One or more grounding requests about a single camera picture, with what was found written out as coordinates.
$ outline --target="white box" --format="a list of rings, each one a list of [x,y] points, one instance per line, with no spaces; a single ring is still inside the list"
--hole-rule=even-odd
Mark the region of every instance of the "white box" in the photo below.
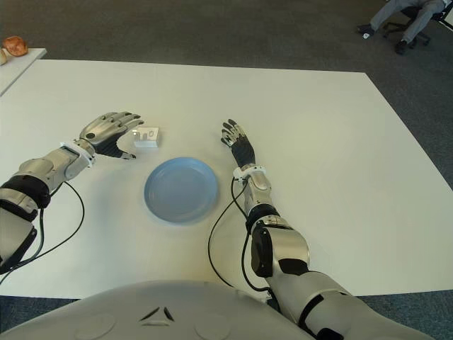
[[[135,147],[158,147],[158,127],[137,127],[132,130],[132,134],[134,135]]]

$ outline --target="person's shoe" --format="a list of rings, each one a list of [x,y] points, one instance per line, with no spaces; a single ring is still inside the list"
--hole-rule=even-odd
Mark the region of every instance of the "person's shoe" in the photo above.
[[[408,43],[405,40],[399,41],[395,45],[395,52],[399,55],[403,55],[406,52],[406,48],[408,47]]]
[[[376,32],[372,29],[371,25],[368,23],[367,25],[359,25],[357,26],[357,31],[360,34],[363,34],[363,37],[367,39],[368,37],[372,37]]]

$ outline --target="robotic arm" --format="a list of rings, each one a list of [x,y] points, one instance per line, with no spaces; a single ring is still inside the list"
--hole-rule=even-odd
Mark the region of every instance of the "robotic arm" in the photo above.
[[[62,143],[43,158],[30,159],[0,187],[0,274],[19,264],[36,237],[32,221],[50,203],[50,194],[94,164],[95,154],[134,159],[117,147],[118,139],[143,123],[139,115],[107,113],[96,118],[74,142]]]
[[[283,315],[315,339],[432,339],[381,316],[326,274],[309,270],[306,240],[275,209],[265,169],[256,165],[246,134],[233,120],[224,127],[222,142],[239,166],[234,177],[248,184],[244,205],[252,236],[251,266],[272,288]]]

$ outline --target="person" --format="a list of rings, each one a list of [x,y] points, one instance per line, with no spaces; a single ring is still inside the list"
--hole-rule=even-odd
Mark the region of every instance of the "person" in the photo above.
[[[410,6],[421,7],[422,9],[419,10],[417,18],[404,32],[401,41],[395,46],[395,52],[403,55],[416,35],[428,24],[432,15],[442,12],[450,2],[452,0],[390,0],[373,16],[367,25],[359,25],[357,26],[357,30],[360,34],[373,36],[380,25],[392,14]]]

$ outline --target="gray carpet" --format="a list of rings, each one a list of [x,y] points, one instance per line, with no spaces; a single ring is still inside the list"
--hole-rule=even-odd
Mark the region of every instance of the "gray carpet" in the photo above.
[[[453,187],[453,33],[430,23],[428,47],[404,57],[363,40],[381,0],[0,0],[2,37],[48,59],[366,72]],[[401,14],[394,21],[403,22]],[[364,298],[436,339],[453,339],[452,291]],[[0,297],[0,331],[67,303]]]

